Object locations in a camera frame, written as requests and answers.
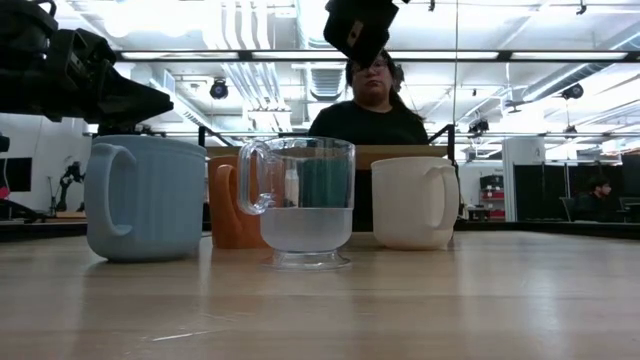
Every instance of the water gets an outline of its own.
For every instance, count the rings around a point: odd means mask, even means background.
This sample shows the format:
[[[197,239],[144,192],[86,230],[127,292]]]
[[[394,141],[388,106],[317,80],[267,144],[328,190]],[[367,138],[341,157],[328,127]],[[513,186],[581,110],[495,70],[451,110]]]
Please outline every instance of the water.
[[[349,240],[352,213],[345,208],[270,208],[260,216],[260,230],[276,250],[331,251]]]

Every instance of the orange mug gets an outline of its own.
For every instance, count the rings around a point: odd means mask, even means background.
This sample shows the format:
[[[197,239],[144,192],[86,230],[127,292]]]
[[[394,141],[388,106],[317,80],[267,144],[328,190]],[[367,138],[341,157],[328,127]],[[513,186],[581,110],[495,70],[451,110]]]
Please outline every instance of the orange mug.
[[[211,213],[211,235],[214,246],[219,249],[267,248],[260,235],[260,216],[248,215],[238,208],[237,202],[237,156],[214,157],[208,162],[209,208]],[[255,162],[251,164],[255,174]],[[258,197],[255,176],[250,185],[250,199]]]

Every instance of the person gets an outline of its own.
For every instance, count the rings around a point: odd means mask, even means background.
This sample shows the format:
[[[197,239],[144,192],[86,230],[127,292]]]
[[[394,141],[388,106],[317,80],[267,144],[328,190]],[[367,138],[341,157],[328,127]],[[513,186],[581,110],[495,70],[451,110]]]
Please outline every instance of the person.
[[[575,201],[574,217],[576,220],[611,222],[615,214],[610,211],[607,197],[611,193],[609,180],[603,176],[589,179],[589,192],[580,194]]]
[[[320,111],[309,136],[330,137],[355,145],[426,145],[423,118],[411,111],[397,92],[397,67],[385,50],[368,68],[349,60],[345,73],[353,100]],[[353,230],[373,227],[371,173],[356,171]]]

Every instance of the woman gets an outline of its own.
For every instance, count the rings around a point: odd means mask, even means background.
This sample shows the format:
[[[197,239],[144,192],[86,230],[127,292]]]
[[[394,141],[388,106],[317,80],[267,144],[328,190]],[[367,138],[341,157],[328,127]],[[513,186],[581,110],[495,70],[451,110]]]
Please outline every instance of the woman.
[[[347,84],[353,100],[322,110],[309,129],[309,136],[331,137],[355,145],[423,145],[429,137],[422,118],[402,102],[394,89],[396,66],[382,51],[368,68],[349,61]],[[356,172],[353,230],[371,231],[371,172]]]

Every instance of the light blue mug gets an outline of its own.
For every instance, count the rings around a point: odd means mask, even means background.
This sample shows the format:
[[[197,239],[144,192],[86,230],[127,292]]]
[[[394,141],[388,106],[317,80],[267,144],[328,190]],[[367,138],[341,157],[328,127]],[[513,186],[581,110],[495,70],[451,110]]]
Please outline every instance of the light blue mug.
[[[205,155],[160,137],[94,140],[84,185],[91,249],[118,262],[192,253],[202,237]]]

